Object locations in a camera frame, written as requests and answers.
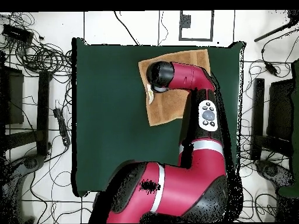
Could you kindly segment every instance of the red robot arm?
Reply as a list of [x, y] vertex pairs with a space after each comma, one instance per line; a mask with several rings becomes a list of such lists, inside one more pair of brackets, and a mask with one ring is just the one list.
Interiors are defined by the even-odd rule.
[[185, 89], [178, 165], [131, 162], [115, 172], [89, 223], [139, 223], [148, 212], [190, 222], [215, 222], [227, 206], [225, 160], [214, 84], [205, 69], [155, 62], [147, 70], [155, 92]]

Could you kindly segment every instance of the brown cloth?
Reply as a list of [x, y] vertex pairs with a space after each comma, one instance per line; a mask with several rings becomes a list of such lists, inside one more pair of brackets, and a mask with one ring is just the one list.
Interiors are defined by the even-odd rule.
[[147, 68], [155, 61], [179, 62], [203, 67], [210, 74], [210, 63], [207, 50], [180, 51], [165, 54], [138, 63], [140, 75], [146, 92], [147, 116], [150, 126], [165, 124], [183, 117], [188, 92], [182, 89], [172, 89], [164, 93], [154, 93], [154, 100], [149, 103]]

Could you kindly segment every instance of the button panel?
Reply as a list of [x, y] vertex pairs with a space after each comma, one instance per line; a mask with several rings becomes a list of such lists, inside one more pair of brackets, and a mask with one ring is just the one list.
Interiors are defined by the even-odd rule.
[[210, 100], [204, 100], [199, 104], [199, 126], [206, 131], [216, 131], [217, 125], [216, 106]]

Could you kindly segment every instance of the floor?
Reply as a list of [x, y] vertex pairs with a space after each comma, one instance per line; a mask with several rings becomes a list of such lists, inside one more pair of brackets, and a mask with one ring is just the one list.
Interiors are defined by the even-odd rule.
[[[261, 49], [263, 45], [270, 39], [279, 36], [268, 37], [255, 43], [253, 40], [285, 23], [287, 23], [287, 13], [285, 10], [215, 10], [214, 12], [214, 29], [213, 29], [213, 42], [207, 41], [179, 41], [179, 11], [145, 11], [145, 12], [116, 12], [119, 19], [128, 27], [132, 36], [137, 40], [139, 44], [154, 45], [197, 45], [197, 46], [219, 46], [227, 47], [233, 41], [244, 41], [246, 42], [246, 48], [244, 52], [244, 89], [249, 85], [251, 79], [249, 69], [251, 67], [251, 74], [259, 72], [259, 67], [264, 71], [261, 63], [254, 63], [253, 61], [261, 59]], [[198, 22], [206, 23], [209, 25], [208, 19], [204, 18], [204, 14], [189, 13], [192, 15], [193, 20], [196, 20], [197, 16], [203, 16], [203, 19], [198, 17]], [[73, 37], [82, 37], [88, 44], [129, 44], [133, 45], [134, 41], [129, 36], [127, 30], [121, 25], [116, 19], [113, 12], [39, 12], [32, 13], [35, 19], [35, 24], [31, 27], [35, 31], [39, 32], [40, 36], [44, 37], [44, 43], [52, 43], [59, 46], [64, 53], [71, 49], [71, 39]], [[185, 35], [198, 35], [196, 30], [200, 30], [202, 27], [195, 29], [193, 34]], [[270, 42], [264, 53], [264, 58], [267, 61], [282, 61], [284, 62], [290, 53], [293, 43], [297, 38], [296, 33], [291, 34], [282, 39], [278, 39]], [[295, 45], [293, 52], [288, 58], [288, 62], [292, 62], [299, 56], [299, 46]], [[284, 66], [280, 66], [281, 75], [286, 75], [287, 70]], [[271, 82], [279, 81], [268, 72], [265, 72], [259, 76], [265, 79], [265, 101], [267, 101], [269, 95], [269, 86]], [[285, 79], [291, 78], [291, 73], [285, 77]], [[36, 78], [25, 78], [24, 103], [32, 103], [32, 96], [34, 100], [37, 100], [37, 83]], [[64, 101], [65, 84], [52, 81], [50, 85], [50, 108], [57, 106], [58, 101], [62, 104]], [[247, 91], [247, 95], [251, 97], [252, 87]], [[252, 100], [244, 94], [243, 97], [243, 113], [242, 116], [242, 135], [250, 135], [249, 123], [251, 121], [252, 111]], [[265, 103], [264, 111], [264, 132], [267, 127], [267, 110], [268, 105]], [[24, 112], [28, 118], [32, 121], [32, 126], [36, 127], [36, 106], [27, 105], [23, 106]], [[68, 121], [71, 118], [71, 109], [64, 111], [65, 120]], [[14, 125], [12, 128], [30, 128], [28, 123], [25, 121], [23, 125]], [[49, 116], [49, 140], [52, 141], [57, 135], [59, 135], [58, 122], [53, 116]], [[249, 142], [245, 141], [245, 149], [249, 148]], [[24, 155], [30, 148], [34, 148], [34, 144], [25, 145], [21, 148], [11, 150], [11, 160], [19, 158]], [[57, 137], [53, 142], [52, 156], [60, 154], [64, 150], [61, 138]], [[48, 202], [48, 207], [43, 216], [40, 219], [40, 223], [53, 223], [54, 220], [51, 216], [51, 211], [55, 209], [55, 219], [57, 223], [87, 223], [90, 217], [90, 211], [92, 210], [92, 202], [95, 197], [95, 192], [89, 193], [82, 200], [77, 198], [72, 193], [70, 185], [70, 174], [67, 172], [71, 171], [71, 148], [63, 154], [60, 159], [53, 159], [51, 164], [46, 163], [36, 173], [34, 180], [33, 191], [34, 193], [45, 201], [53, 201], [54, 203]], [[269, 153], [263, 152], [263, 158], [266, 158]], [[282, 157], [280, 154], [275, 154], [273, 158], [279, 160]], [[249, 161], [246, 159], [241, 160], [243, 165], [247, 165]], [[288, 160], [284, 159], [282, 162], [284, 167], [288, 167]], [[252, 208], [251, 196], [253, 199], [261, 193], [274, 194], [273, 186], [261, 178], [250, 166], [243, 166], [240, 171], [242, 176], [242, 182], [244, 187], [244, 210], [240, 215], [240, 219], [243, 222], [258, 222], [258, 216]], [[23, 186], [23, 211], [26, 216], [35, 216], [37, 222], [38, 218], [43, 213], [46, 205], [35, 198], [29, 191], [30, 183], [33, 180], [33, 175], [30, 174]], [[267, 206], [271, 205], [275, 207], [276, 202], [271, 197], [262, 196], [258, 199], [258, 204], [263, 209], [267, 210]], [[264, 222], [271, 222], [274, 218], [271, 214], [263, 212], [260, 209], [260, 218]]]

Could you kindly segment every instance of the green table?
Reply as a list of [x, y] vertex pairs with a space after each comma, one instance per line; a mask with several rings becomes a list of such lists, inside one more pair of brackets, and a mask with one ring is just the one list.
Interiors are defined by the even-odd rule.
[[229, 48], [85, 45], [78, 38], [75, 190], [80, 195], [105, 190], [110, 176], [125, 160], [177, 164], [182, 120], [149, 126], [138, 62], [178, 51], [208, 49], [211, 70], [220, 83], [236, 163], [239, 60], [244, 48], [242, 42]]

